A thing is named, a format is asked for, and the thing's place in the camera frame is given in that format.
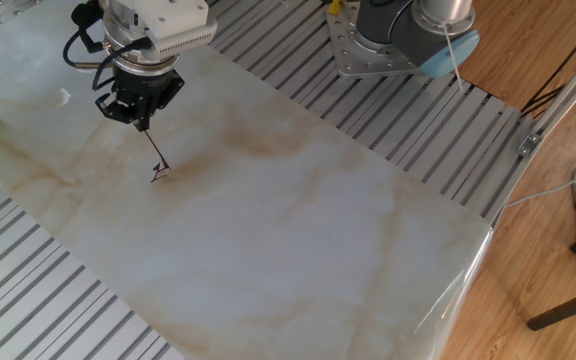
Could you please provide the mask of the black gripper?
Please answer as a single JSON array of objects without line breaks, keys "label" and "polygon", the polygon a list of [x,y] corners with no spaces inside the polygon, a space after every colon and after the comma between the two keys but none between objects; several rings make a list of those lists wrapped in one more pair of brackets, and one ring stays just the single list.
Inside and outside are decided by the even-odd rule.
[{"label": "black gripper", "polygon": [[[113,75],[112,90],[118,100],[107,103],[110,93],[106,93],[95,101],[95,105],[106,118],[133,125],[138,131],[148,130],[154,113],[164,109],[185,84],[176,70],[140,76],[114,68]],[[139,101],[148,102],[145,118],[144,105]]]}]

